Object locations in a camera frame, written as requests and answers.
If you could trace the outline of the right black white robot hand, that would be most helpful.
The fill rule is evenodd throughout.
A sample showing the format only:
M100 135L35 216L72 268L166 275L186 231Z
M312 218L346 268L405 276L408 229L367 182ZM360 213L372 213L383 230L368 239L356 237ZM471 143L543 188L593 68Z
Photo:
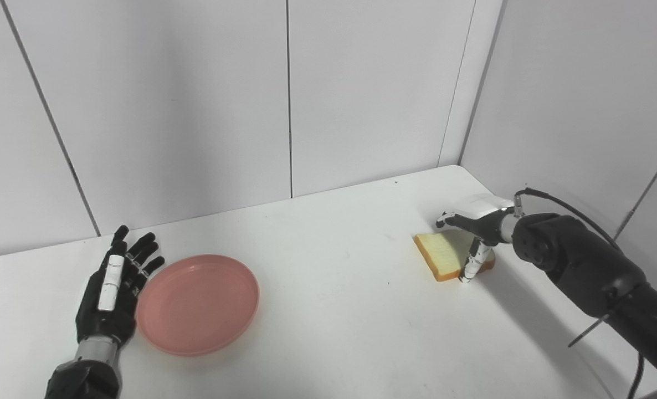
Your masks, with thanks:
M465 197L453 205L450 212L443 212L435 222L438 229L455 227L472 233L473 241L467 260L460 272L460 282L470 282L490 258L499 243L512 243L518 218L513 201L492 194Z

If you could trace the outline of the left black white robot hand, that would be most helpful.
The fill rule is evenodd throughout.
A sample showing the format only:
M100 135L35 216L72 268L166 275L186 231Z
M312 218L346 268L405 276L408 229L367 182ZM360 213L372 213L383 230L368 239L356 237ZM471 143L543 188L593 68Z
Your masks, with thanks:
M75 318L78 342L93 336L107 336L112 338L118 347L123 347L134 335L135 315L141 291L151 275L164 265L166 260L156 255L160 245L154 233L146 233L130 247L126 242L128 233L129 228L126 225L121 225L116 230L100 267L88 280ZM102 310L100 295L111 255L119 256L124 262L114 305Z

